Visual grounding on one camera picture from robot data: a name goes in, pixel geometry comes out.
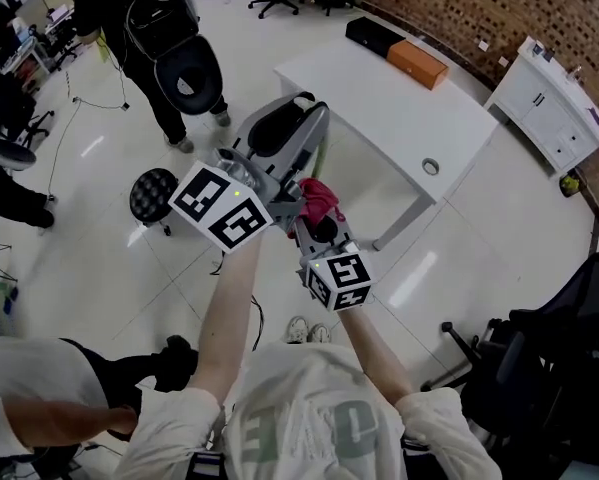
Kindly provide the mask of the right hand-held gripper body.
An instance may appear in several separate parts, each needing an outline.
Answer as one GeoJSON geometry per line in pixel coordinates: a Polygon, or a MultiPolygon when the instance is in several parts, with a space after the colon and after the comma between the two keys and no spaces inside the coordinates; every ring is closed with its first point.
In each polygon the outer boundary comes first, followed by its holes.
{"type": "Polygon", "coordinates": [[[375,284],[370,255],[354,239],[340,246],[325,244],[315,254],[301,253],[297,273],[312,298],[329,312],[363,305],[375,284]]]}

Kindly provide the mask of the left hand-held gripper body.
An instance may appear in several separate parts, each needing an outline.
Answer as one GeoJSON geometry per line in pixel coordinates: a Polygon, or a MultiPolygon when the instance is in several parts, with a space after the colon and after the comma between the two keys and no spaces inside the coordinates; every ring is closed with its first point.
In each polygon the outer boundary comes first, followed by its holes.
{"type": "Polygon", "coordinates": [[[271,225],[287,231],[305,205],[290,169],[234,148],[217,148],[197,161],[169,200],[170,207],[228,254],[271,225]]]}

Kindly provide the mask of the red cleaning cloth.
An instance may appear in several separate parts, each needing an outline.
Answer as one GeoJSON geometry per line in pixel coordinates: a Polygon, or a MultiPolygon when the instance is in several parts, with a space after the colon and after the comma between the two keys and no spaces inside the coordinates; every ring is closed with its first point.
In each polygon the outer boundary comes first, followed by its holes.
{"type": "Polygon", "coordinates": [[[299,220],[303,221],[311,237],[320,243],[333,240],[338,234],[338,224],[346,221],[338,208],[339,199],[316,178],[299,182],[304,199],[299,220]]]}

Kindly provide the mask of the person's right forearm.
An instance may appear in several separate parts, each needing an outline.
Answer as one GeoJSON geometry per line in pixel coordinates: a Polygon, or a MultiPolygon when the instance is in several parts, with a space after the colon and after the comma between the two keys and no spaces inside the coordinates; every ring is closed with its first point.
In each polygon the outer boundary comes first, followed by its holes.
{"type": "Polygon", "coordinates": [[[364,374],[393,406],[414,392],[408,373],[361,307],[339,312],[364,374]]]}

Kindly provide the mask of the person's left forearm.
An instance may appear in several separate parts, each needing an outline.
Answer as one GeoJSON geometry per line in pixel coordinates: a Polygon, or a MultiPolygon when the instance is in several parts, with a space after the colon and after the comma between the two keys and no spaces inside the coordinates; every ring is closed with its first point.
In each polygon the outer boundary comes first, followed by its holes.
{"type": "Polygon", "coordinates": [[[257,236],[224,256],[202,324],[197,369],[189,386],[210,393],[219,405],[240,372],[261,242],[257,236]]]}

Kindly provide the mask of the black round stool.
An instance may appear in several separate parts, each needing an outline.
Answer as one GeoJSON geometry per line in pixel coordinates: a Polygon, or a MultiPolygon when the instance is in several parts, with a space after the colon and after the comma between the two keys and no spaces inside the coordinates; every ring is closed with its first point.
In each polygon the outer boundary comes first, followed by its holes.
{"type": "Polygon", "coordinates": [[[165,219],[171,212],[169,200],[178,185],[174,174],[164,168],[153,168],[140,175],[129,194],[133,217],[145,227],[158,224],[166,236],[171,236],[170,225],[165,219]]]}

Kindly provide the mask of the white table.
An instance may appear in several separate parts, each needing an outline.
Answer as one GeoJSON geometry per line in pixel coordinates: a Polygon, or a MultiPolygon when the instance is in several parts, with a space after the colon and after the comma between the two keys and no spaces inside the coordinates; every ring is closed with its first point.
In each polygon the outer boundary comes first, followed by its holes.
{"type": "Polygon", "coordinates": [[[473,166],[498,123],[451,81],[428,90],[349,39],[336,39],[275,67],[284,93],[307,91],[417,191],[374,243],[380,251],[444,199],[473,166]]]}

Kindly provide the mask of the person's white left shoe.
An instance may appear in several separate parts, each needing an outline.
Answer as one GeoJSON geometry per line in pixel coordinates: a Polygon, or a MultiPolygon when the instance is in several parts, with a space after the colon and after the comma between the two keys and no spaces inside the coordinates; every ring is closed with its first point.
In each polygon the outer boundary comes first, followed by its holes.
{"type": "Polygon", "coordinates": [[[287,325],[285,342],[287,344],[307,343],[309,331],[307,320],[302,316],[295,316],[287,325]]]}

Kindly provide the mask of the black box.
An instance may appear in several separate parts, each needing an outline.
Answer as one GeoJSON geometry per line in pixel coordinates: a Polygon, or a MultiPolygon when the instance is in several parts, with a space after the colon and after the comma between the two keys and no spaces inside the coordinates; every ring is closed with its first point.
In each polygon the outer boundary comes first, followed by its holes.
{"type": "Polygon", "coordinates": [[[384,59],[392,46],[404,40],[402,35],[367,17],[350,21],[345,36],[384,59]]]}

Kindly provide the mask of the orange box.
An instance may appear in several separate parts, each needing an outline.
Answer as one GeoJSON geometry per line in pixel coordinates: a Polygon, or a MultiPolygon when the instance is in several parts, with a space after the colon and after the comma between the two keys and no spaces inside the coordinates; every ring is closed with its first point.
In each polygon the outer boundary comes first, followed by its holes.
{"type": "Polygon", "coordinates": [[[407,40],[389,48],[387,61],[428,90],[435,89],[449,72],[446,64],[407,40]]]}

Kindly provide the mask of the person's torso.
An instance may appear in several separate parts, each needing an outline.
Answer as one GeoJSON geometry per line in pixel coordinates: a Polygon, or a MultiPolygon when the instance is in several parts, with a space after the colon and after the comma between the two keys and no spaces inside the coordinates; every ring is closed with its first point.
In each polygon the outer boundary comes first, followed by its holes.
{"type": "Polygon", "coordinates": [[[502,480],[456,391],[390,405],[347,348],[270,344],[253,356],[243,389],[230,416],[201,388],[163,395],[141,414],[114,480],[185,480],[212,432],[230,480],[408,480],[404,445],[447,480],[502,480]]]}

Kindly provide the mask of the black office chair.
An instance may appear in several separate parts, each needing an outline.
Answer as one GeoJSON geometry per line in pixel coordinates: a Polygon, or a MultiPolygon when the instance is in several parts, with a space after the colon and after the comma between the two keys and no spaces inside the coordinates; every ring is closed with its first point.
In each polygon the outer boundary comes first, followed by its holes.
{"type": "Polygon", "coordinates": [[[464,416],[493,437],[504,480],[557,480],[576,462],[599,466],[599,252],[538,309],[491,319],[465,341],[469,369],[448,382],[464,416]]]}

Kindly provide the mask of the white cabinet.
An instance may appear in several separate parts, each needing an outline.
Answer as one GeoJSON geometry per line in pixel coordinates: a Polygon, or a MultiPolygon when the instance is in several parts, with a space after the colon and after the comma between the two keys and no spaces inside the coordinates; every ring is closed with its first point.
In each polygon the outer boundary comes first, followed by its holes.
{"type": "Polygon", "coordinates": [[[546,52],[528,36],[484,108],[502,112],[563,175],[599,150],[599,125],[587,111],[599,108],[546,52]]]}

